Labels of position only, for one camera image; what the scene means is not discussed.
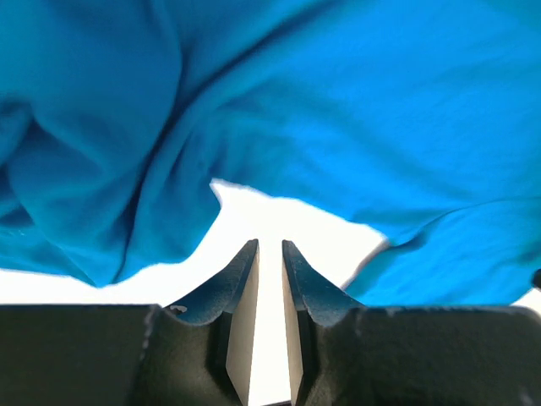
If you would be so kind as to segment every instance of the blue fabric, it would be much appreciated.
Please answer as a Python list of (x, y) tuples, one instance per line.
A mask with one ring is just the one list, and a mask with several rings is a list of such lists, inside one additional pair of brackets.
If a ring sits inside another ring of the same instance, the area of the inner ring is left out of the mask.
[(369, 305), (509, 304), (541, 267), (541, 2), (0, 3), (0, 266), (187, 258), (221, 178), (385, 233)]

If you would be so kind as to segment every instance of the white surface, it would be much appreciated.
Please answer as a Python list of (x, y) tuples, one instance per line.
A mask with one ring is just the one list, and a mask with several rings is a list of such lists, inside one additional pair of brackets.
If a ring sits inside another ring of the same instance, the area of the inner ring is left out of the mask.
[[(220, 271), (252, 238), (260, 240), (250, 405), (289, 399), (281, 293), (281, 241), (290, 239), (311, 265), (342, 285), (382, 241), (374, 230), (344, 222), (292, 200), (269, 199), (247, 189), (216, 184), (222, 211), (197, 251), (184, 263), (143, 270), (125, 283), (93, 289), (66, 277), (0, 272), (0, 303), (110, 303), (168, 305)], [(521, 305), (541, 309), (531, 292)]]

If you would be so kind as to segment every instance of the blue shirt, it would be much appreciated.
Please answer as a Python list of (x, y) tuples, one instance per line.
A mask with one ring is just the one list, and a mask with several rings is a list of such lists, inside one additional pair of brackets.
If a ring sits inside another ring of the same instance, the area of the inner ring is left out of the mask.
[(212, 178), (386, 234), (368, 305), (501, 305), (541, 267), (541, 2), (0, 4), (0, 266), (187, 258)]

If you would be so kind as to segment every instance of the white background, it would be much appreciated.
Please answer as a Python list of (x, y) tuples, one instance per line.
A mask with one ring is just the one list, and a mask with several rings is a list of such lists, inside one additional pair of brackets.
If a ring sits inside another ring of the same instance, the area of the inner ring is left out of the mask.
[[(295, 242), (310, 264), (340, 286), (383, 238), (294, 200), (270, 199), (252, 190), (214, 184), (222, 210), (196, 252), (182, 264), (147, 268), (125, 283), (93, 289), (66, 277), (0, 271), (0, 303), (108, 303), (168, 305), (220, 271), (248, 239), (260, 240), (250, 406), (289, 399), (287, 350), (281, 302), (281, 241)], [(532, 291), (520, 305), (541, 310)]]

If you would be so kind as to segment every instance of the black mount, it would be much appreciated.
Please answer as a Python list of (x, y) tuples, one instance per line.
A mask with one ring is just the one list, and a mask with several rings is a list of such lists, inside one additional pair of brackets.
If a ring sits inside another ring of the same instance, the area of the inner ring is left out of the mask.
[[(275, 406), (541, 405), (534, 312), (368, 308), (282, 250), (292, 401)], [(253, 240), (166, 308), (0, 306), (0, 406), (247, 406), (257, 290)]]

